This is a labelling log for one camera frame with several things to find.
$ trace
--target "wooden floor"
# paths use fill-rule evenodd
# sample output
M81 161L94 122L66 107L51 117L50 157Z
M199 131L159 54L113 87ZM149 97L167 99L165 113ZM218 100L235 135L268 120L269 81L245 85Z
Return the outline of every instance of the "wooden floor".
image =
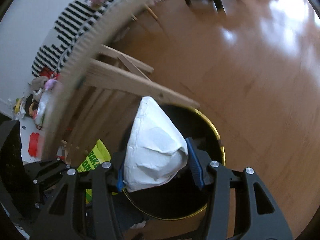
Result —
M151 79L201 104L228 168L250 166L293 236L320 205L320 20L307 0L164 0L114 48L154 67ZM145 239L191 231L201 215L151 221Z

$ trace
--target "white wall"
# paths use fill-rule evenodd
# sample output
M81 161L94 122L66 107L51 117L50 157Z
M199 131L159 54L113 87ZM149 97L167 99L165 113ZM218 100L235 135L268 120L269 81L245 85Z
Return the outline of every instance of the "white wall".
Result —
M21 98L32 80L31 65L44 38L73 0L14 0L0 22L0 112Z

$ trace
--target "yellow-green packaging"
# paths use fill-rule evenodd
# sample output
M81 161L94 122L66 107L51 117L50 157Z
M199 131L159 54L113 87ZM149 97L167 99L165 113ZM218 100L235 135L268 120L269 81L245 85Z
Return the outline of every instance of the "yellow-green packaging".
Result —
M104 146L101 140L98 140L95 147L86 157L85 161L78 167L78 172L90 171L94 170L97 166L99 166L103 162L109 162L111 160L111 156L107 148ZM90 203L92 201L92 190L86 189L85 192L85 200L86 203Z

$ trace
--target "trash can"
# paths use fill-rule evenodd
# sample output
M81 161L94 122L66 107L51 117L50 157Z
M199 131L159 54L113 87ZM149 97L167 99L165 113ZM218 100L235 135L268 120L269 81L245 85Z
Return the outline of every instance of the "trash can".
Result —
M184 138L192 137L199 149L208 152L212 160L225 165L220 136L206 116L194 108L174 105L163 105L161 108ZM127 129L120 149L125 149L131 127ZM124 193L136 208L160 220L181 220L194 216L206 208L209 197L208 193L196 187L187 167L164 185L131 193L124 190Z

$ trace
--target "white plastic bag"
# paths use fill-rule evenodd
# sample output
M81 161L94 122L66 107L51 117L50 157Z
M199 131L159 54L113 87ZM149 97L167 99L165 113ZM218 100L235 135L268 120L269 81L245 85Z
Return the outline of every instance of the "white plastic bag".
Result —
M127 190L163 185L187 161L187 143L181 133L153 98L142 98L124 160Z

